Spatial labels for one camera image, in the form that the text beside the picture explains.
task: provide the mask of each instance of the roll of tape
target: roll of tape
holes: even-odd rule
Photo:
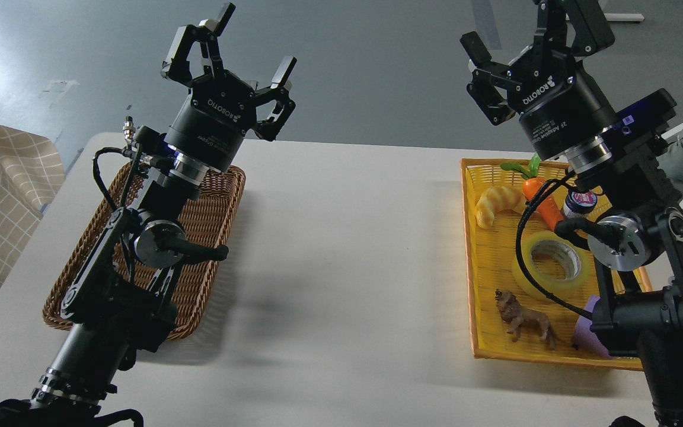
[[[544,289],[555,294],[556,297],[566,298],[574,294],[578,288],[586,283],[592,270],[592,259],[585,251],[573,246],[566,240],[562,240],[551,231],[535,232],[524,238],[521,241],[521,252],[532,278]],[[532,262],[534,255],[552,257],[563,267],[566,278],[554,278],[539,270]],[[526,279],[516,257],[513,257],[512,273],[513,278],[526,294],[540,301],[550,302],[542,292]]]

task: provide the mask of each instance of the table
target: table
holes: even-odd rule
[[[0,400],[29,397],[66,336],[41,307],[101,198],[90,157],[121,144],[92,138],[0,291]],[[152,427],[654,424],[640,372],[472,357],[462,157],[529,154],[244,141],[203,322],[140,352],[102,413],[135,408]],[[123,161],[103,158],[106,181]]]

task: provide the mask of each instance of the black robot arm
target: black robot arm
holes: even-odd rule
[[[234,9],[227,3],[217,20],[178,28],[162,76],[188,87],[188,96],[168,133],[146,126],[136,131],[128,117],[125,149],[97,153],[133,159],[121,202],[112,202],[95,161],[94,178],[113,213],[62,300],[60,315],[73,321],[73,327],[30,401],[0,404],[0,427],[98,427],[125,419],[143,425],[135,410],[97,416],[101,401],[117,391],[112,378],[117,370],[133,367],[138,349],[157,351],[175,328],[177,309],[171,298],[184,265],[225,260],[228,254],[225,246],[206,248],[187,241],[178,216],[188,200],[197,199],[211,168],[228,169],[247,130],[273,140],[295,107],[288,97],[293,57],[284,59],[269,87],[257,91],[223,68],[218,37]],[[195,43],[202,47],[204,74],[194,78],[187,57]],[[276,108],[258,122],[257,106],[269,102],[276,102]],[[144,181],[135,200],[126,203],[133,176]],[[127,276],[112,263],[118,246]],[[157,270],[149,283],[135,283],[136,262]]]
[[[612,208],[596,224],[588,224],[602,231],[586,240],[595,257],[600,294],[593,312],[584,313],[550,292],[545,295],[591,316],[591,331],[612,356],[638,356],[656,419],[661,425],[683,425],[683,211],[678,206],[681,195],[656,160],[665,152],[660,135],[675,115],[676,103],[660,89],[616,113],[576,60],[614,41],[597,2],[535,3],[534,42],[509,65],[493,62],[477,33],[463,35],[461,44],[475,67],[467,91],[494,125],[519,113],[540,157],[566,156],[579,191],[599,186],[608,197]],[[571,46],[566,46],[566,14],[576,31]],[[507,91],[506,99],[497,88]],[[559,183],[532,200],[521,217],[517,243],[524,219],[555,186]],[[572,235],[582,228],[575,219],[564,219],[555,231]],[[662,253],[668,254],[674,278],[662,289],[642,292],[632,270]],[[517,258],[523,265],[518,249]],[[613,270],[624,283],[624,294],[615,293]],[[531,275],[526,278],[535,282]]]

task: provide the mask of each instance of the brown wicker basket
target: brown wicker basket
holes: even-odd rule
[[[109,187],[109,192],[116,203],[119,203],[129,169],[130,164],[124,165]],[[241,194],[244,191],[244,181],[244,171],[233,166],[228,168],[226,173],[216,173],[210,170],[206,174],[200,187],[199,199],[188,200],[178,217],[178,221],[181,222],[186,232],[187,240],[211,248],[226,243]],[[133,179],[128,195],[129,200],[136,197],[142,183],[143,180],[138,176]],[[43,318],[49,326],[62,330],[70,329],[72,322],[59,316],[62,297],[97,242],[110,214],[107,202],[102,200],[92,221],[78,240],[78,245],[73,249],[68,264],[65,265],[52,291],[49,292],[43,308]],[[119,264],[119,271],[125,272],[125,261],[119,245],[116,247],[113,260]],[[218,262],[201,262],[197,265],[184,266],[173,294],[173,302],[178,308],[176,328],[168,335],[168,340],[185,338],[197,329],[215,281],[218,264]],[[136,262],[138,286],[146,286],[154,273],[154,269]]]

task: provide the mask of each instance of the toy croissant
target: toy croissant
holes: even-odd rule
[[[476,203],[476,223],[483,229],[494,224],[495,214],[499,211],[512,209],[522,214],[526,209],[526,197],[521,190],[514,187],[489,187]]]

